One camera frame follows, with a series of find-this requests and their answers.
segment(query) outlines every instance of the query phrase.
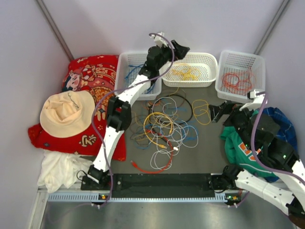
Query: white plastic basket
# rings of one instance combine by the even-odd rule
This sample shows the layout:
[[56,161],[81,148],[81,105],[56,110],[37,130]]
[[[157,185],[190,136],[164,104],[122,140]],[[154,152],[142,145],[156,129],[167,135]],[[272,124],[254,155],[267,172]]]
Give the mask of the white plastic basket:
[[[124,52],[119,57],[118,70],[116,72],[114,89],[128,87],[134,79],[137,77],[140,68],[134,69],[132,66],[139,66],[144,64],[146,61],[147,52],[134,53],[134,52]],[[161,93],[162,81],[158,79],[151,90],[146,90],[137,100],[155,100],[157,95]]]
[[[265,71],[265,60],[261,56],[244,52],[222,51],[215,84],[218,97],[239,103],[247,103],[249,101],[247,91],[253,89],[265,90]],[[244,83],[241,85],[240,88],[244,89],[244,91],[227,87],[223,83],[223,77],[228,76],[228,74],[231,76],[227,82],[232,85],[236,85],[239,80],[242,81],[244,80],[242,78],[251,74],[251,84]]]
[[[169,64],[161,68],[164,72]],[[183,75],[175,74],[172,69],[180,72],[187,72],[188,68],[194,69],[191,74],[195,75],[195,79],[183,80]],[[183,60],[175,61],[172,69],[162,77],[165,85],[169,87],[208,87],[216,79],[217,60],[208,53],[190,52]]]

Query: red pillow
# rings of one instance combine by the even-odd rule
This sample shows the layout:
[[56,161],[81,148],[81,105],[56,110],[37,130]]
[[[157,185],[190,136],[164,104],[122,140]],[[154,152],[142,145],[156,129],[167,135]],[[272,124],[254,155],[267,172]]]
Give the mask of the red pillow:
[[[117,64],[118,56],[115,55],[82,57],[71,61],[69,72],[63,80],[62,92],[88,90],[97,104],[106,93],[114,89]],[[105,135],[106,109],[110,97],[111,95],[102,102],[94,117],[94,124],[102,136]],[[40,124],[29,128],[28,134],[35,147],[64,153],[96,156],[102,144],[92,125],[82,133],[68,138],[53,137]],[[120,138],[112,159],[126,159],[124,135]]]

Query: green shirt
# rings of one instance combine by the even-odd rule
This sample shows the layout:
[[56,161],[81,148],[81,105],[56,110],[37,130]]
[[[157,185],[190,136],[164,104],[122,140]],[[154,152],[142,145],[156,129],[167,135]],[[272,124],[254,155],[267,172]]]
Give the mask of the green shirt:
[[252,174],[256,173],[259,177],[276,177],[255,161],[252,151],[245,147],[234,127],[225,127],[220,138],[225,140],[224,149],[231,164],[239,165]]

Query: red cable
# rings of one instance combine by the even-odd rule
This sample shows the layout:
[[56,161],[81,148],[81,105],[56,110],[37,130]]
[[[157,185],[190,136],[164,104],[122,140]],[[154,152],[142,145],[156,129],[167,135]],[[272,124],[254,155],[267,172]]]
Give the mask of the red cable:
[[[146,130],[146,132],[148,133],[153,133],[153,134],[157,134],[159,136],[162,136],[160,133],[155,133],[153,130]],[[164,170],[166,170],[168,168],[168,166],[171,164],[172,160],[173,160],[173,146],[171,144],[171,142],[168,141],[168,139],[164,136],[162,136],[162,138],[164,138],[166,141],[167,141],[167,144],[170,146],[170,148],[172,149],[172,152],[171,152],[171,157],[170,157],[170,160],[168,161],[167,165],[165,167],[163,167],[162,169],[158,170],[158,171],[147,171],[147,170],[144,170],[144,169],[141,169],[138,167],[138,165],[134,162],[134,161],[130,161],[132,166],[135,167],[136,169],[138,169],[139,171],[143,172],[143,173],[148,173],[148,174],[157,174],[157,173],[161,173],[163,172]]]
[[[249,69],[246,72],[242,73],[225,73],[222,78],[223,86],[228,89],[229,92],[234,94],[244,93],[246,94],[248,91],[252,89],[251,77],[254,76],[252,70]],[[231,83],[232,79],[236,77],[237,83]]]

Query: white cloth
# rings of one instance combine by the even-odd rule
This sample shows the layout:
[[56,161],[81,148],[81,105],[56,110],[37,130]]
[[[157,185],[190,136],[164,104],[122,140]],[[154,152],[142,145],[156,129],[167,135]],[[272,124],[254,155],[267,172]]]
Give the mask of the white cloth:
[[92,161],[80,158],[80,155],[45,150],[37,184],[45,185],[48,193],[57,191],[61,185],[70,188],[77,180],[77,172],[87,172],[90,165]]

